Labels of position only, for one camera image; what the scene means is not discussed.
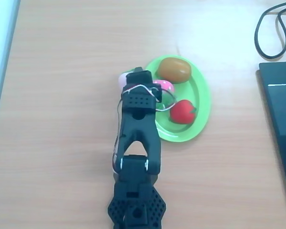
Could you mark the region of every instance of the oval plate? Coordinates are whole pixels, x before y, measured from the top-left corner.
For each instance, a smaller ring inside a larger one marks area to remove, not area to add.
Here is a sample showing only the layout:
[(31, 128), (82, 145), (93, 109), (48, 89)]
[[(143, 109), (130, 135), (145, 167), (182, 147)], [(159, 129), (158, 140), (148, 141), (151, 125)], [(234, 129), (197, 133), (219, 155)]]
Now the oval plate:
[(156, 125), (160, 138), (170, 142), (185, 142), (196, 137), (204, 128), (211, 111), (211, 95), (209, 87), (196, 66), (186, 58), (177, 55), (160, 56), (150, 62), (146, 70), (152, 73), (153, 80), (161, 79), (157, 75), (160, 62), (168, 57), (179, 58), (188, 62), (192, 68), (192, 75), (185, 83), (174, 84), (177, 101), (187, 99), (196, 107), (196, 119), (192, 124), (181, 125), (170, 121), (169, 111), (156, 113)]

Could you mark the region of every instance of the laptop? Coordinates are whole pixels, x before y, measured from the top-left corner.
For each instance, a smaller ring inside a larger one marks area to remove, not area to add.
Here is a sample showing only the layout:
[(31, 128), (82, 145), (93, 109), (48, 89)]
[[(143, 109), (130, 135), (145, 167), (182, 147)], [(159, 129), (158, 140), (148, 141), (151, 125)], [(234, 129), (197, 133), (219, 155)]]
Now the laptop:
[(259, 65), (260, 80), (286, 176), (286, 62)]

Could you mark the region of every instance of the pink toy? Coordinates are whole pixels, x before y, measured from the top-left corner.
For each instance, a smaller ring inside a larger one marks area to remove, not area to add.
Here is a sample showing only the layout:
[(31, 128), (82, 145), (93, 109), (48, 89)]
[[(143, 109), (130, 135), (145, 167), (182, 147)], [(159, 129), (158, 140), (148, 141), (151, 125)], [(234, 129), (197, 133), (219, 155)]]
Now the pink toy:
[(170, 92), (174, 92), (174, 86), (171, 82), (168, 82), (166, 80), (154, 80), (153, 83), (158, 83), (161, 85), (162, 89), (168, 90)]
[(119, 87), (120, 87), (120, 90), (122, 91), (123, 88), (126, 86), (126, 76), (129, 74), (129, 73), (132, 73), (132, 72), (128, 72), (128, 73), (123, 73), (119, 76)]

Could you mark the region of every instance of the wooden surface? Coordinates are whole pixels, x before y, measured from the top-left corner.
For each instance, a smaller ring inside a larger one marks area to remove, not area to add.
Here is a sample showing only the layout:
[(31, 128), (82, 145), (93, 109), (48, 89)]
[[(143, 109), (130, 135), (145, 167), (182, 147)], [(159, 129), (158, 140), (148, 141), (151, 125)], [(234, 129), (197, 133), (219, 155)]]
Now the wooden surface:
[[(163, 54), (192, 60), (213, 99), (195, 140), (162, 142), (163, 229), (286, 229), (253, 42), (279, 3), (22, 0), (0, 103), (0, 229), (112, 228), (117, 77)], [(281, 50), (275, 15), (260, 42)]]

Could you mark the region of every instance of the red strawberry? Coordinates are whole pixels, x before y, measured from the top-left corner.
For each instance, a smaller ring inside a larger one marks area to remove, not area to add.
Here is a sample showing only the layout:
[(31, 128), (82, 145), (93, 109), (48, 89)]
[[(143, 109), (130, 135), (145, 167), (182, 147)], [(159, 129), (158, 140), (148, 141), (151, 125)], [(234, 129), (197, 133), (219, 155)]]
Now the red strawberry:
[(196, 108), (192, 103), (183, 99), (170, 109), (171, 120), (178, 124), (191, 124), (196, 118)]

